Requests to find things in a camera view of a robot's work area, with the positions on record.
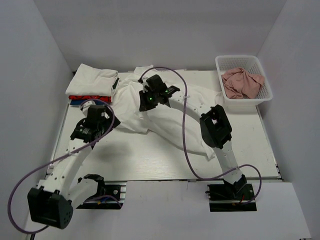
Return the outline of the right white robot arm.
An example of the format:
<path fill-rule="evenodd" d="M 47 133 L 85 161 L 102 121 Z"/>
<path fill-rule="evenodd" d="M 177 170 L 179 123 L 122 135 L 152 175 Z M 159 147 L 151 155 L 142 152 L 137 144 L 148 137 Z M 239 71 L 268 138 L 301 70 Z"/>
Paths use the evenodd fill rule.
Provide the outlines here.
<path fill-rule="evenodd" d="M 155 109 L 159 104 L 182 112 L 182 146 L 190 166 L 186 143 L 186 116 L 194 119 L 200 126 L 200 134 L 204 143 L 210 147 L 222 169 L 221 177 L 226 195 L 236 200 L 244 193 L 247 179 L 238 166 L 232 149 L 232 127 L 224 108 L 217 104 L 207 106 L 196 103 L 187 95 L 188 90 L 180 93 L 180 89 L 174 85 L 167 86 L 157 74 L 142 80 L 142 90 L 139 92 L 140 112 Z"/>

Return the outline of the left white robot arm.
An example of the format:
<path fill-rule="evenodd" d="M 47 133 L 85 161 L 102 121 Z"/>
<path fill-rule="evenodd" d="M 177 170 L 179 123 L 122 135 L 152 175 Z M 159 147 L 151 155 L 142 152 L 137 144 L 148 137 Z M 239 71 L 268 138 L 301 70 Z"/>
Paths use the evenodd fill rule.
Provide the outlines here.
<path fill-rule="evenodd" d="M 92 152 L 96 143 L 116 128 L 120 121 L 106 105 L 82 108 L 85 118 L 75 126 L 66 149 L 66 158 L 59 160 L 49 177 L 27 195 L 30 218 L 33 222 L 65 229 L 70 223 L 74 209 L 86 201 L 106 197 L 104 178 L 88 173 L 74 178 L 82 163 Z"/>

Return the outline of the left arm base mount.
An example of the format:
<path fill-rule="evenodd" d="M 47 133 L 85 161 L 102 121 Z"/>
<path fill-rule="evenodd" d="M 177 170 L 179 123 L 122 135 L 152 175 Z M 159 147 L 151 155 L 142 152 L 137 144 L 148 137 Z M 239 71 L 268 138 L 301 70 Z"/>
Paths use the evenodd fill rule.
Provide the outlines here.
<path fill-rule="evenodd" d="M 77 183 L 93 180 L 96 183 L 94 195 L 88 197 L 77 209 L 86 210 L 120 210 L 126 196 L 126 183 L 105 181 L 98 174 L 87 174 L 77 179 Z"/>

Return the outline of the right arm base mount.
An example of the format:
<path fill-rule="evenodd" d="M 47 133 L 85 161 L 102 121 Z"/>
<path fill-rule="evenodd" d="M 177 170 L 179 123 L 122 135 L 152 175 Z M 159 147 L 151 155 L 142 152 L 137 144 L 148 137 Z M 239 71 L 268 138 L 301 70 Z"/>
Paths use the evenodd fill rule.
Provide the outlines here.
<path fill-rule="evenodd" d="M 212 213 L 257 211 L 255 200 L 249 202 L 255 196 L 250 183 L 247 183 L 236 196 L 228 192 L 224 184 L 208 184 L 205 193 Z"/>

